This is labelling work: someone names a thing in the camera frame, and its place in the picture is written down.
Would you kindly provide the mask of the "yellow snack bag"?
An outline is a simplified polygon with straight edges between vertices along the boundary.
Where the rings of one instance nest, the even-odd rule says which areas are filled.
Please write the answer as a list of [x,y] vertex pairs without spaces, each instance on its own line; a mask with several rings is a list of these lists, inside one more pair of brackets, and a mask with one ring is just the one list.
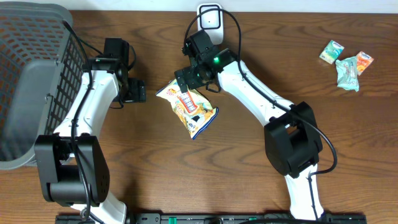
[[174,79],[160,89],[156,96],[167,100],[173,112],[195,140],[217,117],[219,109],[212,107],[210,102],[197,90],[183,93]]

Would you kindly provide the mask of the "green tissue pack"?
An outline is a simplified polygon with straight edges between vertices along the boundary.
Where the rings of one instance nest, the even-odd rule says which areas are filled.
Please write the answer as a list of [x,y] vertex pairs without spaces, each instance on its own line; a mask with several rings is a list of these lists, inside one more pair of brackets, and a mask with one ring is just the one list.
[[340,56],[344,47],[334,40],[330,40],[326,47],[321,52],[319,58],[328,62],[329,64],[333,64],[336,59]]

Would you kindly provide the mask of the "teal snack pouch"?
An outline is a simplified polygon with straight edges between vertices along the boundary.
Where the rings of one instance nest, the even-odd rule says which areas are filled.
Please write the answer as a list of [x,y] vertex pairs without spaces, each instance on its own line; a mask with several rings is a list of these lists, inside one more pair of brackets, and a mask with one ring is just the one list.
[[337,87],[345,90],[359,91],[357,58],[349,57],[344,60],[336,60]]

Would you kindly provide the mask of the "orange tissue pack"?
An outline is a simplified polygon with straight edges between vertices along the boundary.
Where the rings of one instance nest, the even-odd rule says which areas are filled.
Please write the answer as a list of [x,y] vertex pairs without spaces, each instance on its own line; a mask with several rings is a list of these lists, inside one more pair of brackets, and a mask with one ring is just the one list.
[[371,56],[369,56],[368,54],[364,53],[363,51],[360,51],[356,55],[356,59],[357,59],[357,71],[358,71],[358,75],[359,76],[374,61],[374,59]]

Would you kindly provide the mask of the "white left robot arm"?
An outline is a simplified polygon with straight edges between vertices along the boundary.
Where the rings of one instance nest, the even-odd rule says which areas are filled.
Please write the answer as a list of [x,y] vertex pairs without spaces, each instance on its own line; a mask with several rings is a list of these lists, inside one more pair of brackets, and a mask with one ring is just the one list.
[[118,58],[91,58],[79,92],[52,134],[34,144],[44,199],[79,211],[57,223],[132,223],[127,205],[110,191],[109,168],[98,136],[112,102],[143,103],[145,83],[128,76]]

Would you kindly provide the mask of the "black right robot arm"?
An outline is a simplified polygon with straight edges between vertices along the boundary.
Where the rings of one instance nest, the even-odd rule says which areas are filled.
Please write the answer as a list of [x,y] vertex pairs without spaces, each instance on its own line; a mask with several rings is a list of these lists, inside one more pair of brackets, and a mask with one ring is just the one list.
[[305,102],[295,105],[273,92],[229,49],[184,48],[182,52],[190,65],[175,72],[181,90],[216,83],[237,98],[264,127],[266,156],[285,178],[291,215],[300,220],[319,220],[324,209],[316,176],[323,146],[312,108]]

